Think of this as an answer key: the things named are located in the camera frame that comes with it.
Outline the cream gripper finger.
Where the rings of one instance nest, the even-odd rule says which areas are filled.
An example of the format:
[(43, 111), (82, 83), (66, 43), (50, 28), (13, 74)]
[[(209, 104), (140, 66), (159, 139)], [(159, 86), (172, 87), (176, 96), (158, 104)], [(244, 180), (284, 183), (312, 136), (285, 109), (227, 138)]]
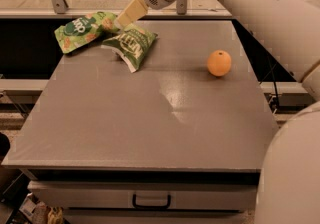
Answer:
[(139, 20), (148, 13), (148, 6), (144, 0), (131, 0), (117, 16), (114, 24), (119, 29), (124, 29), (129, 24)]

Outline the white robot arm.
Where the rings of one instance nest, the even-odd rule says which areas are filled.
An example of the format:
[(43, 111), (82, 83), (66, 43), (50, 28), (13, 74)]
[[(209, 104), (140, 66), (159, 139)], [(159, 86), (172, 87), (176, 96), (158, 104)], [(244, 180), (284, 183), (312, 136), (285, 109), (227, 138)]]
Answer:
[[(133, 0), (119, 28), (176, 0)], [(303, 0), (218, 0), (313, 97), (320, 95), (320, 9)], [(289, 119), (264, 158), (255, 224), (320, 224), (320, 101)]]

